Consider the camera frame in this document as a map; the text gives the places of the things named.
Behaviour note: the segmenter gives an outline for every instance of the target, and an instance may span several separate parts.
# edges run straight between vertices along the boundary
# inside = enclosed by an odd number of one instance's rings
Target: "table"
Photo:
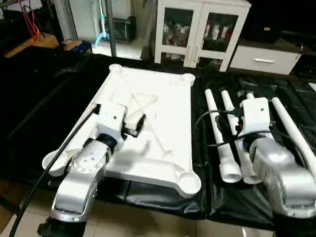
[[[36,47],[30,47],[10,59],[0,59],[0,63],[3,75],[7,75],[3,77],[5,89],[1,93],[5,124],[1,178],[33,183],[39,177],[42,158],[57,149],[65,139],[109,73],[108,66],[113,63],[196,75],[191,91],[192,123],[207,108],[204,90],[209,87],[212,87],[215,100],[220,90],[227,89],[234,104],[243,99],[237,96],[237,92],[245,95],[252,91],[255,96],[268,99],[278,96],[308,142],[316,147],[316,93],[306,82],[202,72],[175,66],[166,68],[137,60]],[[221,108],[223,104],[218,103],[218,109]],[[283,143],[277,132],[284,131],[284,128],[278,124],[273,111],[271,116],[276,121],[272,133],[277,141]],[[210,121],[206,119],[197,133],[200,143],[214,142],[213,133],[207,131],[211,130]],[[201,191],[193,198],[182,198],[170,188],[110,178],[101,184],[98,198],[190,219],[274,229],[272,212],[259,192],[260,185],[224,183],[219,175],[217,151],[199,146],[194,138],[192,154],[194,171],[202,182]],[[55,191],[59,181],[52,180],[53,185],[48,186],[49,179],[47,177],[44,181],[43,188]]]

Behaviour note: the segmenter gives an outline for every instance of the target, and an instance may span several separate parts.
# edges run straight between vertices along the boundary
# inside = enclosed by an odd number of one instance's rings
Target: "metal pole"
[[[112,57],[116,57],[117,56],[117,48],[115,46],[115,37],[114,37],[112,1],[111,0],[102,0],[102,5],[105,6],[105,10],[106,10],[106,14],[107,14],[107,21],[108,21],[109,34],[110,34],[111,55],[112,55]]]

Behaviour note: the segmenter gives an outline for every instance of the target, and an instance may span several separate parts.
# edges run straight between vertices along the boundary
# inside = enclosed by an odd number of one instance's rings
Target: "blue tube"
[[[103,33],[99,34],[94,42],[94,48],[97,48],[99,41],[103,38]]]

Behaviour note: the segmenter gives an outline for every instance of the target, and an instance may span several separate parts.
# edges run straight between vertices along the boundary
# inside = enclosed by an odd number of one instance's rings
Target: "drawer handle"
[[[273,60],[262,59],[262,58],[255,58],[254,61],[259,62],[259,63],[275,63]]]

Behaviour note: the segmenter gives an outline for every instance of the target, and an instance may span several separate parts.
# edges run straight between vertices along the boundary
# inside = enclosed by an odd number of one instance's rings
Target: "cardboard box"
[[[0,198],[7,200],[13,205],[19,206],[24,195],[28,191],[28,186],[7,180],[0,180]],[[11,220],[14,213],[0,205],[0,234]]]

